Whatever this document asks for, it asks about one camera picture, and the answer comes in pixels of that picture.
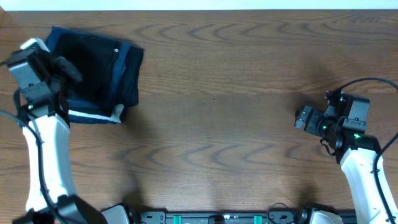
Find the black t-shirt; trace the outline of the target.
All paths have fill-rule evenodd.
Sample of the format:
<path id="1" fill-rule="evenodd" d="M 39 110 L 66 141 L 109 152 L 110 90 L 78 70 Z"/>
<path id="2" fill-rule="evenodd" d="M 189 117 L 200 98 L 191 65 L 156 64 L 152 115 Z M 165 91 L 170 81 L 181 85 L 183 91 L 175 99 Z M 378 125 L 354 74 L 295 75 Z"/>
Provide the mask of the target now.
<path id="1" fill-rule="evenodd" d="M 82 81 L 68 91 L 70 109 L 110 116 L 109 88 L 121 43 L 86 34 L 61 34 L 54 53 L 65 57 L 82 74 Z"/>

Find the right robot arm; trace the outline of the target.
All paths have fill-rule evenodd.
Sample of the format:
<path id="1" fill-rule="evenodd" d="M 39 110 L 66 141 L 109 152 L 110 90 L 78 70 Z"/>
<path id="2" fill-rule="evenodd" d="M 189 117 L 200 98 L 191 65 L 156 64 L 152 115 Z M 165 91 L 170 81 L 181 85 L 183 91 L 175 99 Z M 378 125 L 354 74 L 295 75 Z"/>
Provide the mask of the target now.
<path id="1" fill-rule="evenodd" d="M 345 174 L 358 223 L 397 223 L 397 206 L 386 180 L 382 148 L 366 134 L 370 100 L 341 92 L 328 95 L 326 110 L 306 105 L 294 126 L 318 136 Z"/>

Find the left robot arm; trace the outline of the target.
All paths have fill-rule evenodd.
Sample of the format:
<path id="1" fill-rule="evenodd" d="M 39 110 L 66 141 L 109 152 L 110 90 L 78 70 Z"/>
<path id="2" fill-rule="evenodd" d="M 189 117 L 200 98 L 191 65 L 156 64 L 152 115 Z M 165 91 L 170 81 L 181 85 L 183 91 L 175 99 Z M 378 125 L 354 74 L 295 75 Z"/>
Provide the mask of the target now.
<path id="1" fill-rule="evenodd" d="M 14 223 L 106 223 L 81 199 L 69 155 L 68 90 L 83 79 L 78 69 L 55 56 L 38 38 L 24 42 L 5 61 L 19 87 L 12 116 L 27 141 L 30 189 L 26 214 Z"/>

